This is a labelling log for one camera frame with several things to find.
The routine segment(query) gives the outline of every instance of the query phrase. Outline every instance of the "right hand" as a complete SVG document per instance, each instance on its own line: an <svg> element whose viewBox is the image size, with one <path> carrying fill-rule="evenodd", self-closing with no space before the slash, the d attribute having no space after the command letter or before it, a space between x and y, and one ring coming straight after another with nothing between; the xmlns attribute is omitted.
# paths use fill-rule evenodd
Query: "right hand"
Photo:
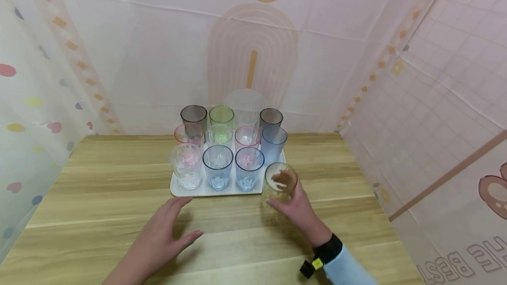
<svg viewBox="0 0 507 285"><path fill-rule="evenodd" d="M290 176L290 174L288 172L284 174L284 171L282 171L279 176ZM268 199L267 203L284 214L303 233L312 248L328 242L333 232L314 213L299 177L291 197L288 204L272 198Z"/></svg>

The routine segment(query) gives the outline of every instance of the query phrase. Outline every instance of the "cup with brown residue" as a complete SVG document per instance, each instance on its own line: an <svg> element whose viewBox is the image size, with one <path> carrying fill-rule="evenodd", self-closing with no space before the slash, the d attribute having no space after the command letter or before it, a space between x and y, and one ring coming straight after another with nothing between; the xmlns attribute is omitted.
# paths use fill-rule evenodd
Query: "cup with brown residue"
<svg viewBox="0 0 507 285"><path fill-rule="evenodd" d="M290 165L280 162L269 165L264 175L262 204L267 205L266 201L270 198L290 202L297 182L298 175Z"/></svg>

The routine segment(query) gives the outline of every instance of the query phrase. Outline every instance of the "black wristband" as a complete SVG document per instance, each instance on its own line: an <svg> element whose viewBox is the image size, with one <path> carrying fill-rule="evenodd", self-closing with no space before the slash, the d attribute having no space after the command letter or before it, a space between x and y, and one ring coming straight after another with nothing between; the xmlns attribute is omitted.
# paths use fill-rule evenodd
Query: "black wristband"
<svg viewBox="0 0 507 285"><path fill-rule="evenodd" d="M340 239L333 233L331 235L331 239L326 242L325 244L318 246L317 248L313 249L313 252L315 253L315 258L320 258L320 260L327 264L336 258L343 249L343 243L340 241Z"/></svg>
<svg viewBox="0 0 507 285"><path fill-rule="evenodd" d="M313 249L315 256L313 261L304 261L299 270L306 278L310 278L317 269L320 269L333 261L343 250L343 243L336 235L331 235L331 239L323 245Z"/></svg>

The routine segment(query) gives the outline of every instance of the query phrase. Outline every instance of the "blue cup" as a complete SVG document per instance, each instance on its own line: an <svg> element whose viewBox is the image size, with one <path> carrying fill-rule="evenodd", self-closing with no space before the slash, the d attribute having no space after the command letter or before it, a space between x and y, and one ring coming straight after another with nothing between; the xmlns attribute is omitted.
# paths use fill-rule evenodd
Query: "blue cup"
<svg viewBox="0 0 507 285"><path fill-rule="evenodd" d="M236 153L236 177L238 188L244 192L254 189L262 176L264 155L253 147L244 147Z"/></svg>
<svg viewBox="0 0 507 285"><path fill-rule="evenodd" d="M209 185L223 190L229 185L234 154L224 145L213 145L204 151L202 161Z"/></svg>
<svg viewBox="0 0 507 285"><path fill-rule="evenodd" d="M278 125L264 128L261 139L261 152L264 154L264 164L278 162L283 146L287 141L287 132Z"/></svg>

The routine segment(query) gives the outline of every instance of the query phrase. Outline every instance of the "grid pattern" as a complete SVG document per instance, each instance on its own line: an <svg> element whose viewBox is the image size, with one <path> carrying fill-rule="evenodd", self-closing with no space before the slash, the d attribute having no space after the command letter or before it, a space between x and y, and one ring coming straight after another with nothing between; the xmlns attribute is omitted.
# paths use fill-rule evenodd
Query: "grid pattern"
<svg viewBox="0 0 507 285"><path fill-rule="evenodd" d="M506 128L507 0L436 0L362 100L342 134L390 215Z"/></svg>

